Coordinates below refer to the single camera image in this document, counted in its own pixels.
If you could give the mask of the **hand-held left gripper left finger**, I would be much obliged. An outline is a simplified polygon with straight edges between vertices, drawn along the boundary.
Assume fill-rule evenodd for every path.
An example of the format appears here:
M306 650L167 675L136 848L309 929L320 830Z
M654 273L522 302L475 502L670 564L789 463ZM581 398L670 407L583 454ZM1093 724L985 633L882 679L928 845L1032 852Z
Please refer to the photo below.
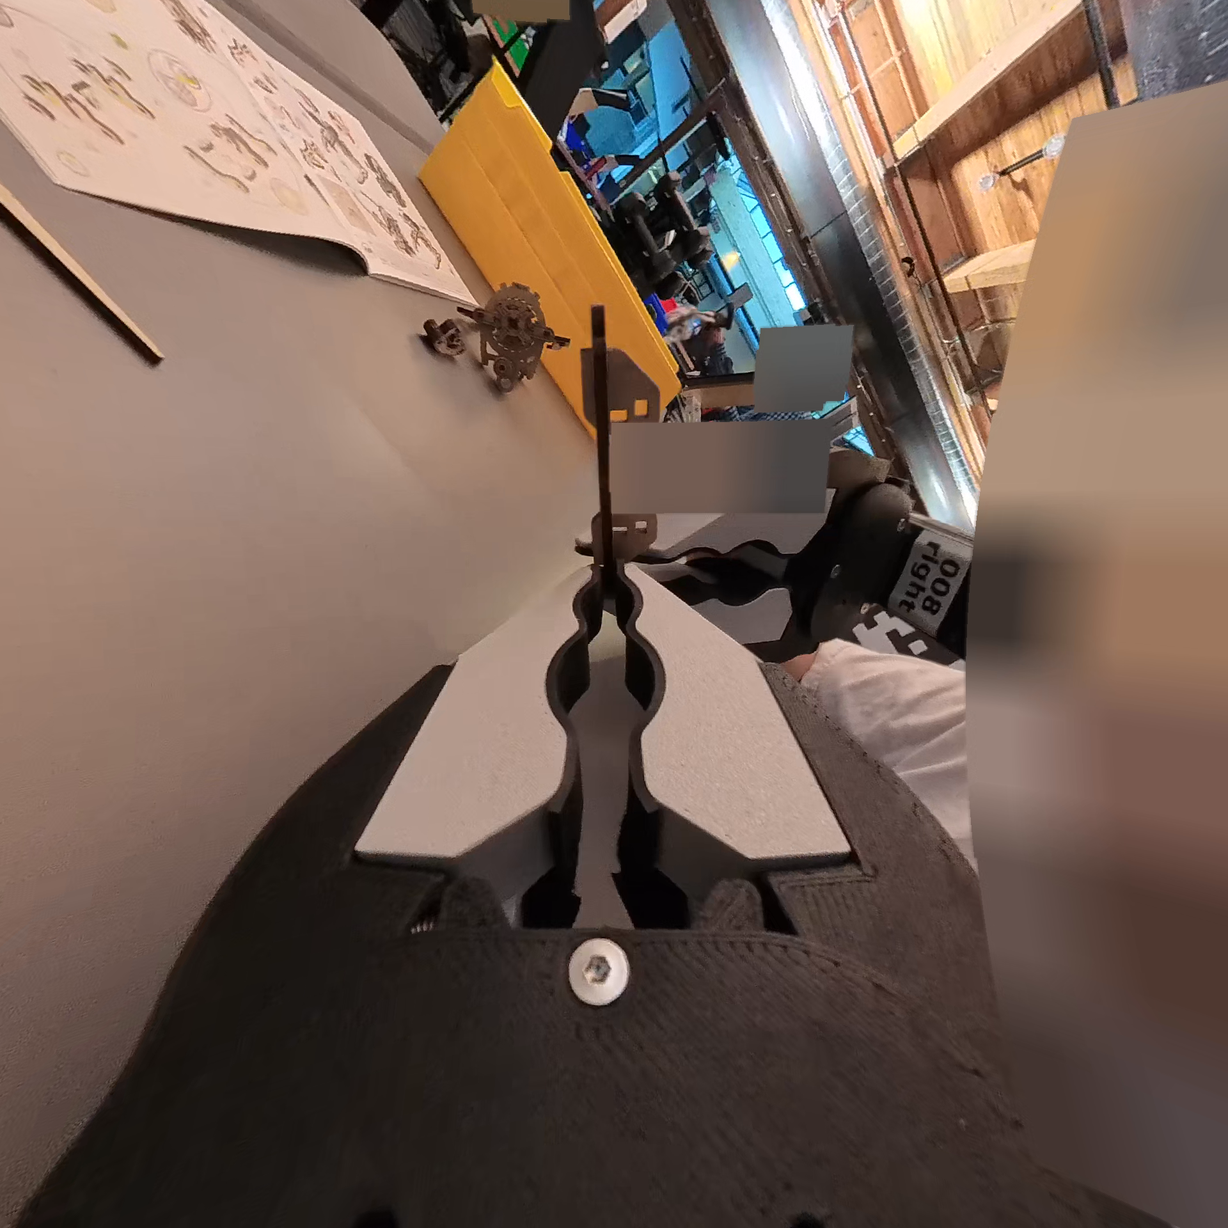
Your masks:
M358 837L356 856L486 881L524 926L567 928L583 784L571 711L602 625L581 567L465 650Z

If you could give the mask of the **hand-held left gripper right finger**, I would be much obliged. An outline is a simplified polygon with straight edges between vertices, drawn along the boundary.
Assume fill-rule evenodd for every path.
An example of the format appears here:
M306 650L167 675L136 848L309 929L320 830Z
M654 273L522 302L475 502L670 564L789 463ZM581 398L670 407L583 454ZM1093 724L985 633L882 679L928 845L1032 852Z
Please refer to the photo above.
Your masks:
M619 831L638 929L686 929L720 881L856 867L764 664L638 564L619 567L624 685L639 703Z

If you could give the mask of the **metal ventilation duct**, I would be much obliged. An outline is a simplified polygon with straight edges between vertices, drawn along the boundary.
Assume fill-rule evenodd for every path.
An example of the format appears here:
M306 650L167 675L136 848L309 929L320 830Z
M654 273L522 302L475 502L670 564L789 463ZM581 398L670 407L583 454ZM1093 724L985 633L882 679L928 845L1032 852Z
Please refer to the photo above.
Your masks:
M822 302L854 328L854 352L928 514L976 529L974 469L934 360L904 305L882 208L816 73L789 3L705 3L757 124Z

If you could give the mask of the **yellow plastic bin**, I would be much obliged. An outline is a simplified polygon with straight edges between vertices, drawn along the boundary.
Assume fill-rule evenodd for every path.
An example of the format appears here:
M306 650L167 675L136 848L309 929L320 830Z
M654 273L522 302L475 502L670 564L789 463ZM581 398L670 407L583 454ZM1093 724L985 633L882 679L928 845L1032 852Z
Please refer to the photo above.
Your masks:
M546 322L571 338L546 352L558 391L583 414L581 349L591 307L605 310L605 344L626 353L654 391L639 423L658 420L678 395L678 365L634 292L574 177L558 170L554 143L502 64L493 64L420 170L422 189L493 290L524 284Z

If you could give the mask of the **wooden gear assembly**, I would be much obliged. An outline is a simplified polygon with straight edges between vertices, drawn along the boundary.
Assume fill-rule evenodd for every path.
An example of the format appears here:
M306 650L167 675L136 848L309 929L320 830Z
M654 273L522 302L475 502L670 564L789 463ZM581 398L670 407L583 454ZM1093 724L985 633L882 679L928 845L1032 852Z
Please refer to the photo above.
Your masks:
M502 284L485 305L460 305L457 313L477 328L481 363L504 395L536 373L546 352L571 346L571 338L548 323L538 295L527 284Z

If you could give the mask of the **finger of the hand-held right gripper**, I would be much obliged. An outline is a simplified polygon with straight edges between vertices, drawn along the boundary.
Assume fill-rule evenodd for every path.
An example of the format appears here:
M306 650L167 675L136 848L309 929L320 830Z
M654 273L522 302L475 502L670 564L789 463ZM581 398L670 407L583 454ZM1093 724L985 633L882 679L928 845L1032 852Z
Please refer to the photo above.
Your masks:
M638 567L652 576L717 576L748 569L784 576L820 531L828 514L663 514L658 535Z
M660 567L660 583L739 641L776 643L791 623L787 559L770 551L690 554Z

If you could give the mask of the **small wooden plate part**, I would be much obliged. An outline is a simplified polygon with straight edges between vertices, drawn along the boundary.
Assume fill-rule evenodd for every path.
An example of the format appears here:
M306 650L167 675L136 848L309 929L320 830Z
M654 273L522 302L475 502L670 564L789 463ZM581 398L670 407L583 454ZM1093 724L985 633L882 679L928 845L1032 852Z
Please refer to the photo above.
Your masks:
M595 414L595 372L593 352L590 346L578 353L581 370L581 416L593 439L600 439ZM605 407L609 423L629 424L660 424L665 420L665 403L660 388L638 361L622 349L605 346Z
M609 531L604 529L604 519L598 514L591 519L591 541L576 540L574 550L581 556L590 556L595 561L604 561L605 536L611 545L611 556L620 561L633 561L646 556L658 536L656 514L611 514Z

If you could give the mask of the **illustrated instruction booklet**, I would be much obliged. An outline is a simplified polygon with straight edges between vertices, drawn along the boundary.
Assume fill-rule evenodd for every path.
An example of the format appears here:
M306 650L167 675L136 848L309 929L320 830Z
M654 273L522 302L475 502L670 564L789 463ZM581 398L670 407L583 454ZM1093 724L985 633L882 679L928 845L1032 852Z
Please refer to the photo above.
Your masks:
M2 121L67 191L477 305L361 121L209 3L2 3Z

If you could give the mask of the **group of black dumbbells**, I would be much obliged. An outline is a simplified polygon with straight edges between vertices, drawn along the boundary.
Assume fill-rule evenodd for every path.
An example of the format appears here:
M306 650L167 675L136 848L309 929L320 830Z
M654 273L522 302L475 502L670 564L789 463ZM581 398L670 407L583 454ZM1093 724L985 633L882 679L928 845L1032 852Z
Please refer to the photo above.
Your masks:
M715 257L711 227L697 224L677 171L666 171L650 194L622 194L609 224L609 246L641 298L673 298L684 267L695 270Z

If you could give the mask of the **long wooden model strip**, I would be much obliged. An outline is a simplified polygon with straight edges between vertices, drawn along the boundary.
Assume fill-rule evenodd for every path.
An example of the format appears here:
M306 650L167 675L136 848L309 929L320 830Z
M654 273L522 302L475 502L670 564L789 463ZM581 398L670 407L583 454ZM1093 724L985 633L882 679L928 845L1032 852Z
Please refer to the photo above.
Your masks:
M593 532L593 559L602 580L602 602L611 603L616 584L616 550L611 540L609 494L609 370L605 349L605 307L591 307L591 405L598 442L598 529Z

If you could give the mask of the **thin wooden stick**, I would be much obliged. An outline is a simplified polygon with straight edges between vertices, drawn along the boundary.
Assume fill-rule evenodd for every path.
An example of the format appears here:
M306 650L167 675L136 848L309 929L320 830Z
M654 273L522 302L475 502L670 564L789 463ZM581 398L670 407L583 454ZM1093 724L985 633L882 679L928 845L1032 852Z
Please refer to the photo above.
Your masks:
M2 184L2 216L10 227L90 302L149 363L165 361L159 344L95 281L95 276L39 224L39 219Z

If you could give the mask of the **wooden wall shelf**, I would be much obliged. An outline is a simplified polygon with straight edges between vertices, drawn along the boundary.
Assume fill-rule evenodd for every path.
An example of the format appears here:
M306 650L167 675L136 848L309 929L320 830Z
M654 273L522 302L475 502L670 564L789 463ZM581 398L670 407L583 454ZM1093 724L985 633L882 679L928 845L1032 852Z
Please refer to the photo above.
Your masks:
M1201 53L1164 51L1153 19L1210 3L890 3L895 176L917 266L952 298L1018 297L1072 127L1112 99L1164 91Z

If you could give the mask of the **person's right forearm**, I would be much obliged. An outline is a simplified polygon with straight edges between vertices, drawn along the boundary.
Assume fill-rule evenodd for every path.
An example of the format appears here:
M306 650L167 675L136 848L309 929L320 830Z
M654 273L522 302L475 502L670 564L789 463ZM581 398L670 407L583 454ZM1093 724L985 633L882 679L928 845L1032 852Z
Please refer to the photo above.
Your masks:
M913 790L976 867L962 671L832 640L786 673Z

